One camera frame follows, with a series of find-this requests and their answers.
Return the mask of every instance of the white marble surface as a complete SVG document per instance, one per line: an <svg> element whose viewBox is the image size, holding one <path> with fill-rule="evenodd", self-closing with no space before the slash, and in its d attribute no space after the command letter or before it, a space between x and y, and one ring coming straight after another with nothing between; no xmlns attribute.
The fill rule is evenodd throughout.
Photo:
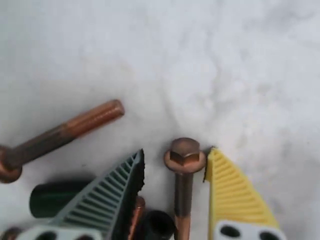
<svg viewBox="0 0 320 240"><path fill-rule="evenodd" d="M143 147L151 208L173 211L162 155L176 137L244 170L289 240L320 230L320 2L2 0L0 142L15 146L113 98L126 115L0 185L0 229L32 222L37 184L99 174ZM206 239L195 177L191 239Z"/></svg>

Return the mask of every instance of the gray plastic part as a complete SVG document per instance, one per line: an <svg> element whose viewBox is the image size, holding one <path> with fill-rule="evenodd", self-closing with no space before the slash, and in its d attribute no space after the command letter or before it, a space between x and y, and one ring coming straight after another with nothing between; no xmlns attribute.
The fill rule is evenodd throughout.
<svg viewBox="0 0 320 240"><path fill-rule="evenodd" d="M130 227L136 195L143 186L144 167L141 149L88 184L50 224L92 228L100 231L103 239L125 239L120 226L126 222Z"/></svg>
<svg viewBox="0 0 320 240"><path fill-rule="evenodd" d="M16 240L78 240L78 239L103 240L101 232L92 228L66 228L52 225L36 225L23 233Z"/></svg>
<svg viewBox="0 0 320 240"><path fill-rule="evenodd" d="M214 229L214 240L287 240L277 228L223 220Z"/></svg>

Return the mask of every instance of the small copper bolt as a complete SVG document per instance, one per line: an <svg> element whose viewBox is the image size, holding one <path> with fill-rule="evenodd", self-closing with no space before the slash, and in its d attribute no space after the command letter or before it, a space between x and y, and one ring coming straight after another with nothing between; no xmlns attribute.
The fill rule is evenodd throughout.
<svg viewBox="0 0 320 240"><path fill-rule="evenodd" d="M136 232L138 222L141 219L145 209L146 209L146 202L145 202L144 198L142 196L137 196L136 202L135 202L135 209L134 209L133 217L132 217L132 221L131 221L131 227L130 227L130 233L128 236L128 240L134 239L134 235Z"/></svg>
<svg viewBox="0 0 320 240"><path fill-rule="evenodd" d="M0 182L12 183L21 173L22 166L125 114L119 100L106 102L69 121L15 147L0 146Z"/></svg>
<svg viewBox="0 0 320 240"><path fill-rule="evenodd" d="M15 240L21 232L20 228L11 227L0 236L0 240Z"/></svg>
<svg viewBox="0 0 320 240"><path fill-rule="evenodd" d="M192 186L194 173L206 165L200 144L191 138L174 140L164 154L164 164L175 173L174 214L177 234L175 239L188 240L191 224Z"/></svg>

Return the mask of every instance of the gray serrated plastic piece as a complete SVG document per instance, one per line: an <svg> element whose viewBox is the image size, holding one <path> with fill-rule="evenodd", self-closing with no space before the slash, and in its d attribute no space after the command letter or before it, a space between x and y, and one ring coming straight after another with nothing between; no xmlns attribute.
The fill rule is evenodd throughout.
<svg viewBox="0 0 320 240"><path fill-rule="evenodd" d="M93 180L50 224L92 228L99 230L103 239L125 239L136 196L144 184L144 168L144 152L141 149Z"/></svg>

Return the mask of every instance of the dark green plastic tube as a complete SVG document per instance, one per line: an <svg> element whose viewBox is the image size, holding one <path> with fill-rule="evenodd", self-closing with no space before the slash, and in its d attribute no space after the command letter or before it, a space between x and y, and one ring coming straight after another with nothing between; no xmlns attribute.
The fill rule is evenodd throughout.
<svg viewBox="0 0 320 240"><path fill-rule="evenodd" d="M35 218L53 218L91 181L66 181L36 186L30 196L30 212Z"/></svg>
<svg viewBox="0 0 320 240"><path fill-rule="evenodd" d="M134 240L169 240L175 232L173 219L163 211L153 210L142 218Z"/></svg>

